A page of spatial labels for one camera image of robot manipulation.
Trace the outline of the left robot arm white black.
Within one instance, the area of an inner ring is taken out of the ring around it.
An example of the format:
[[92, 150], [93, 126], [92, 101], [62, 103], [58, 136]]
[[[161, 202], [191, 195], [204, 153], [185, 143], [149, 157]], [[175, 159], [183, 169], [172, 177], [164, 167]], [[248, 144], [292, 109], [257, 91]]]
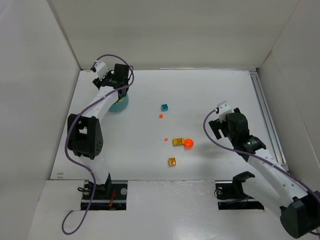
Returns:
[[109, 69], [104, 62], [96, 61], [92, 71], [96, 74], [92, 83], [98, 89], [97, 95], [80, 113], [68, 116], [64, 153], [71, 163], [90, 174], [91, 180], [84, 188], [86, 192], [107, 195], [112, 189], [111, 176], [106, 172], [99, 177], [93, 164], [104, 145], [101, 121], [106, 113], [121, 112], [127, 107], [134, 68], [127, 63], [117, 63]]

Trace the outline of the yellow lego brick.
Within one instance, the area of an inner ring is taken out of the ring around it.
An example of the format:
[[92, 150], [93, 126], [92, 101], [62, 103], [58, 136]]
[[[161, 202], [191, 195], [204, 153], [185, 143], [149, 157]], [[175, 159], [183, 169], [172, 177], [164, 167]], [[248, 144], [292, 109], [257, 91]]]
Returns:
[[184, 138], [174, 138], [172, 140], [172, 145], [174, 147], [183, 146], [184, 144], [185, 144], [185, 139]]

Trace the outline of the teal square lego brick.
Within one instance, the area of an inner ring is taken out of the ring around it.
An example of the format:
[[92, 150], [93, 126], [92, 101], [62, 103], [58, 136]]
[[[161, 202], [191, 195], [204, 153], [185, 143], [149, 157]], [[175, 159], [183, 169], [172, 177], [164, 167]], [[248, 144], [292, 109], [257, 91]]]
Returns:
[[169, 108], [168, 108], [168, 105], [167, 104], [162, 104], [161, 105], [161, 110], [163, 111], [163, 112], [165, 112], [165, 111], [167, 111]]

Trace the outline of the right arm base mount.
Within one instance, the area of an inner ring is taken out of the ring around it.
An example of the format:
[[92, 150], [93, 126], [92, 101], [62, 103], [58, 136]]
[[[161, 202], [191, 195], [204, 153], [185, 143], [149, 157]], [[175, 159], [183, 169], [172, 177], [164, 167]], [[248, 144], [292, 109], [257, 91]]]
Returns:
[[255, 175], [249, 171], [237, 174], [232, 180], [215, 181], [214, 195], [219, 210], [264, 210], [262, 203], [244, 193], [242, 184]]

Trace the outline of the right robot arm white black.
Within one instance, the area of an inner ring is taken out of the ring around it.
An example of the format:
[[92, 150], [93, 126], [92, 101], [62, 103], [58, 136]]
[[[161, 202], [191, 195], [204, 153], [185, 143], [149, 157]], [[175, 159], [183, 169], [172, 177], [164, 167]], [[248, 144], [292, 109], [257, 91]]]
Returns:
[[219, 200], [242, 200], [253, 198], [271, 210], [280, 220], [284, 230], [298, 239], [306, 234], [318, 236], [320, 227], [320, 193], [312, 191], [301, 180], [287, 172], [270, 154], [266, 145], [250, 134], [248, 120], [238, 108], [232, 109], [227, 102], [214, 108], [216, 120], [205, 119], [217, 141], [228, 138], [232, 148], [257, 173], [244, 171], [235, 175], [229, 183], [217, 183]]

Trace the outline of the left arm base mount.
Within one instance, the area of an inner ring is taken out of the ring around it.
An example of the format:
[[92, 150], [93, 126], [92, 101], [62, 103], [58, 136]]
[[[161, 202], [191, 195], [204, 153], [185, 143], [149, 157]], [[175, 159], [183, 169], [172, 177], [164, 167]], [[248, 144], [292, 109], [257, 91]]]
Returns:
[[[81, 210], [86, 210], [92, 197], [93, 183], [86, 181], [78, 187], [81, 193]], [[128, 181], [108, 180], [97, 184], [90, 204], [90, 211], [125, 211], [127, 208]]]

